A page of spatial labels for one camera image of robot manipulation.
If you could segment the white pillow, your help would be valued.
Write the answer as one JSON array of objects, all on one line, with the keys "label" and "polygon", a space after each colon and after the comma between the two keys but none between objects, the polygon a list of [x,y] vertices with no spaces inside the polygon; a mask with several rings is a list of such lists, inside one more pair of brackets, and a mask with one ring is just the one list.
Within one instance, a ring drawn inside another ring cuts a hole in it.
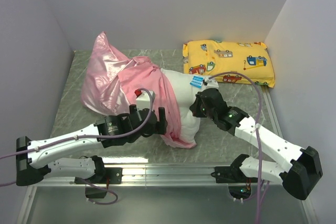
[{"label": "white pillow", "polygon": [[201,119],[196,118],[190,111],[190,106],[196,99],[198,92],[207,88],[204,86],[198,88],[191,85],[193,79],[201,78],[194,74],[183,74],[172,70],[161,70],[168,78],[180,110],[181,130],[179,135],[172,137],[171,140],[165,138],[167,145],[179,148],[193,148],[196,145],[195,135],[199,130]]}]

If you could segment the pink pillowcase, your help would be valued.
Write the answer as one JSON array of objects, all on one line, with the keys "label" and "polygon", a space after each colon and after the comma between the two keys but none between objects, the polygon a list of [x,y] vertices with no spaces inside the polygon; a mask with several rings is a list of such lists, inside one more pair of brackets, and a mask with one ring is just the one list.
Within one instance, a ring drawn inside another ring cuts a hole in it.
[{"label": "pink pillowcase", "polygon": [[82,104],[102,115],[126,113],[136,103],[135,90],[155,93],[154,109],[165,108],[167,133],[171,140],[181,130],[180,110],[168,78],[149,57],[128,58],[112,46],[105,32],[95,39],[81,89]]}]

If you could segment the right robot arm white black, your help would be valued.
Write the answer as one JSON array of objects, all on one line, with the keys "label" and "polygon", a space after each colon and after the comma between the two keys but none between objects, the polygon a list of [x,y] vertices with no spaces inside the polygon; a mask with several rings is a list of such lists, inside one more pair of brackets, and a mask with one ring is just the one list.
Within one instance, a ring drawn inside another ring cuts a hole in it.
[{"label": "right robot arm white black", "polygon": [[323,172],[319,153],[311,146],[294,145],[256,123],[248,113],[228,106],[215,88],[196,94],[190,106],[197,118],[209,118],[222,131],[246,141],[272,158],[262,161],[240,154],[230,167],[217,166],[212,176],[217,183],[256,182],[260,177],[280,184],[293,197],[306,200]]}]

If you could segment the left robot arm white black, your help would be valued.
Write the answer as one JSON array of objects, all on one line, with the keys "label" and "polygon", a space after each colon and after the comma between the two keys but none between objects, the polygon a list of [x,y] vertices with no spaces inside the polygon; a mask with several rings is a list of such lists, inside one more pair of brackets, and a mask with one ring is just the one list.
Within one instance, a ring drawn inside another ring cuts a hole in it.
[{"label": "left robot arm white black", "polygon": [[166,134],[165,109],[139,110],[133,104],[130,112],[106,116],[94,124],[59,137],[31,140],[24,136],[16,140],[16,185],[29,186],[52,177],[74,177],[90,183],[100,183],[106,176],[101,157],[84,159],[69,155],[92,149],[123,146],[140,137]]}]

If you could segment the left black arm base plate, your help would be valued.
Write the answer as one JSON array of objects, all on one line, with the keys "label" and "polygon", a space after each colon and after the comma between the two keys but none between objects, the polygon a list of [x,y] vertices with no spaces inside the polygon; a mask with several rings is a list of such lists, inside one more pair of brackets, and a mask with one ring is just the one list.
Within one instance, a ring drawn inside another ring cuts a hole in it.
[{"label": "left black arm base plate", "polygon": [[74,184],[85,185],[85,196],[89,200],[104,199],[113,185],[119,185],[122,182],[121,167],[107,168],[105,174],[98,178],[82,179],[76,177]]}]

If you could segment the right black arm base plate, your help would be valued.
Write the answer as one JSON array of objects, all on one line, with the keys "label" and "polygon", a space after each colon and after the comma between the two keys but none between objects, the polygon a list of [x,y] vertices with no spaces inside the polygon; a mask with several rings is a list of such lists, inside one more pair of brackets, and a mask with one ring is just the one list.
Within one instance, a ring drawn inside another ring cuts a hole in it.
[{"label": "right black arm base plate", "polygon": [[217,184],[228,184],[229,195],[233,200],[244,202],[255,197],[251,185],[257,183],[256,177],[247,177],[231,166],[215,166],[211,176]]}]

